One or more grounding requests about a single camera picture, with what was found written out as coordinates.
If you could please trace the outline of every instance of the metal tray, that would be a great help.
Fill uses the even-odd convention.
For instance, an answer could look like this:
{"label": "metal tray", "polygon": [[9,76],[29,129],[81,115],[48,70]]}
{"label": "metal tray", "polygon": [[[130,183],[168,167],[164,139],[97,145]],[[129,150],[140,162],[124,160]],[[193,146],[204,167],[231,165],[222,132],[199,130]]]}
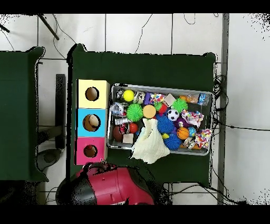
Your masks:
{"label": "metal tray", "polygon": [[[195,90],[183,90],[183,89],[169,89],[169,88],[160,88],[160,87],[149,87],[149,86],[136,86],[136,85],[126,85],[126,84],[113,84],[110,91],[110,104],[114,103],[115,93],[120,88],[126,90],[131,89],[134,92],[136,91],[143,91],[143,92],[157,92],[159,94],[172,94],[175,98],[178,98],[180,95],[188,95],[188,94],[207,94],[210,95],[209,102],[207,106],[200,106],[198,104],[188,103],[188,111],[195,112],[199,111],[204,115],[204,119],[201,122],[200,129],[212,128],[211,120],[212,120],[212,111],[213,111],[213,98],[214,95],[211,92],[203,92],[203,91],[195,91]],[[107,131],[107,145],[110,148],[121,148],[123,150],[131,150],[132,144],[127,143],[119,143],[114,140],[113,138],[113,128],[115,127],[113,121],[115,116],[111,114],[111,109],[109,108],[109,117],[108,117],[108,131]],[[136,122],[139,126],[139,129],[143,127],[143,122],[140,120]],[[133,142],[137,140],[137,136],[134,135]],[[200,149],[200,150],[188,150],[186,148],[179,148],[177,151],[170,151],[171,153],[176,154],[188,154],[188,155],[207,155],[210,151],[210,144],[207,149]]]}

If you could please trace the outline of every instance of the box with hole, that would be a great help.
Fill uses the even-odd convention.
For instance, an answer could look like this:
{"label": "box with hole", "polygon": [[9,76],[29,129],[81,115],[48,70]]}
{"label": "box with hole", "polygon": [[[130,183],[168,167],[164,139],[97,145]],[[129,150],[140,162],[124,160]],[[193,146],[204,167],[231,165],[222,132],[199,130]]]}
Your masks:
{"label": "box with hole", "polygon": [[105,137],[107,109],[78,109],[78,137]]}
{"label": "box with hole", "polygon": [[110,84],[104,80],[77,80],[79,108],[108,108]]}
{"label": "box with hole", "polygon": [[78,137],[75,145],[75,165],[101,162],[107,158],[105,137]]}

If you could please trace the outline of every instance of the green table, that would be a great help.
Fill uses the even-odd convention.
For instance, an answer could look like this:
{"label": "green table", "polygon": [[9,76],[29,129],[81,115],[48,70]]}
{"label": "green table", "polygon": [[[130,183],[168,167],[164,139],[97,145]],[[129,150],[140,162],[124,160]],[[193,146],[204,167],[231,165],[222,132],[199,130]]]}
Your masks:
{"label": "green table", "polygon": [[[112,52],[86,52],[83,45],[76,44],[69,51],[68,96],[71,95],[71,150],[70,174],[79,171],[82,166],[74,165],[76,79],[106,80],[110,84],[126,83],[142,86],[154,86],[187,90],[213,91],[213,71],[215,55],[150,55],[121,54]],[[148,171],[160,183],[164,182],[200,182],[209,186],[209,157],[170,154],[153,164],[142,160],[129,159],[130,151],[109,149],[108,162],[117,165],[138,166],[142,176],[147,178]]]}

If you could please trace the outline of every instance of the dark green cloth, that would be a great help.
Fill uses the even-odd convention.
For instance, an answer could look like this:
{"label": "dark green cloth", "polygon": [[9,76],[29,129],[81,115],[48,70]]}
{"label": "dark green cloth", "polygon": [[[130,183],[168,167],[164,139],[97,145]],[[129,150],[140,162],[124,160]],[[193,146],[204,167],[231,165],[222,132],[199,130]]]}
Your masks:
{"label": "dark green cloth", "polygon": [[[215,55],[150,55],[112,52],[85,52],[78,44],[71,49],[72,57],[72,126],[71,175],[82,166],[74,165],[74,134],[76,110],[76,79],[106,80],[110,84],[125,83],[152,87],[213,91]],[[109,149],[108,162],[140,167],[147,178],[147,167],[160,183],[200,182],[209,186],[209,156],[170,154],[153,164],[129,159],[129,150]]]}
{"label": "dark green cloth", "polygon": [[0,180],[46,181],[36,167],[36,63],[44,49],[0,52]]}

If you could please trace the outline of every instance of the white ball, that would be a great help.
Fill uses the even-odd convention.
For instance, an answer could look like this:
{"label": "white ball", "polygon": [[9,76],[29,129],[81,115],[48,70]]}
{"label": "white ball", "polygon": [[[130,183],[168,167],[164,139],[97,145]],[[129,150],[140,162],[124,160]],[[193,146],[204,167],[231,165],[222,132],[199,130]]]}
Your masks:
{"label": "white ball", "polygon": [[172,122],[175,122],[180,115],[177,112],[177,110],[170,109],[170,110],[168,110],[167,116],[168,116],[169,120],[171,120]]}

